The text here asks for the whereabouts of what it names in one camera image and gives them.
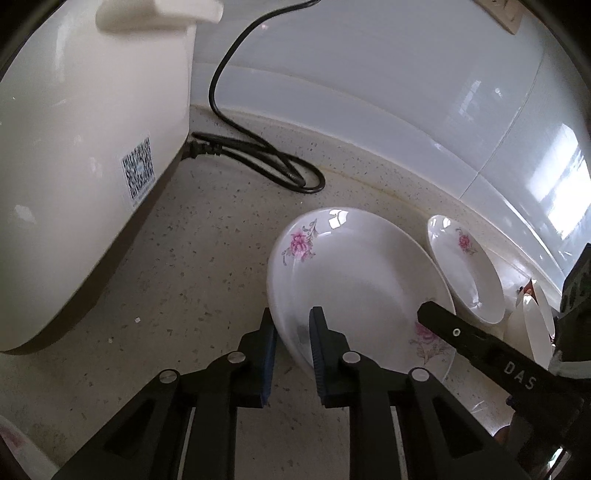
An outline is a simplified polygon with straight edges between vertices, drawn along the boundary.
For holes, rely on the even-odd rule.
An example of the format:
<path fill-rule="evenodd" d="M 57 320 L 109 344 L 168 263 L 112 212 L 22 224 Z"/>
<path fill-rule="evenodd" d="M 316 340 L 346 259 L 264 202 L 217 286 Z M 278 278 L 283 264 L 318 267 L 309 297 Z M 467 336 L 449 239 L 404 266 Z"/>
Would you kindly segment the large floral white plate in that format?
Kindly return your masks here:
<path fill-rule="evenodd" d="M 315 306 L 353 351 L 384 368 L 423 367 L 438 379 L 450 371 L 454 349 L 417 317 L 428 301 L 455 309 L 446 281 L 415 239 L 376 214 L 329 207 L 294 219 L 271 250 L 266 290 L 276 330 L 308 375 Z"/>

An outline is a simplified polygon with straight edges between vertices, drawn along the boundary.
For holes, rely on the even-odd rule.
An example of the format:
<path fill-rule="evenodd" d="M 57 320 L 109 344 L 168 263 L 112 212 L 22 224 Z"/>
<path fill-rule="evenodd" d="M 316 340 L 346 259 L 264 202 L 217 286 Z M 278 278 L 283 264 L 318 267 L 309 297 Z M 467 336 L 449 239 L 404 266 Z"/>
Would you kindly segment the small floral white plate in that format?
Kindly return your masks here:
<path fill-rule="evenodd" d="M 460 307 L 477 325 L 495 326 L 505 315 L 497 271 L 467 227 L 448 216 L 427 222 L 428 249 Z"/>

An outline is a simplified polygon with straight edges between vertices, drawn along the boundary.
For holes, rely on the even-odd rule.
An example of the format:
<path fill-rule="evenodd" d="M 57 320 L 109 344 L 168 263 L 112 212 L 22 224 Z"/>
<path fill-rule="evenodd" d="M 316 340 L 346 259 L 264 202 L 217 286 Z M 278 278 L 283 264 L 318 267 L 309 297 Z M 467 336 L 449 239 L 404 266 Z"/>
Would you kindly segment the beige wall socket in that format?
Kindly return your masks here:
<path fill-rule="evenodd" d="M 518 0 L 475 0 L 506 31 L 516 35 L 525 13 L 524 5 Z"/>

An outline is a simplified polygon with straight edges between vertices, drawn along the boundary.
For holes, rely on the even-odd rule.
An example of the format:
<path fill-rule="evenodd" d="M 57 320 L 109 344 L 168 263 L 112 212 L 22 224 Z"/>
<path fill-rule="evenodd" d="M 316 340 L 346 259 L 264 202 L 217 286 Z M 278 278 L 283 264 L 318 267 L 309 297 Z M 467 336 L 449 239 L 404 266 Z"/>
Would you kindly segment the white rice cooker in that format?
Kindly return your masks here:
<path fill-rule="evenodd" d="M 95 304 L 189 131 L 195 34 L 219 1 L 1 5 L 1 349 Z"/>

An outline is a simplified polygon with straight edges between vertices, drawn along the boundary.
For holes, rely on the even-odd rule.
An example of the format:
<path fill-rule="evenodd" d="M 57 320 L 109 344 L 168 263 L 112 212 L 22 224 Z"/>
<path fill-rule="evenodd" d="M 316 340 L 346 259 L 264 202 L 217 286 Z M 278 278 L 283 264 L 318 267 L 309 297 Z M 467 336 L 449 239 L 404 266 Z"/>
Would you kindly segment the floral plate at corner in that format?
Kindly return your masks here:
<path fill-rule="evenodd" d="M 51 479 L 57 465 L 14 423 L 1 417 L 1 437 L 19 466 L 31 479 Z"/>

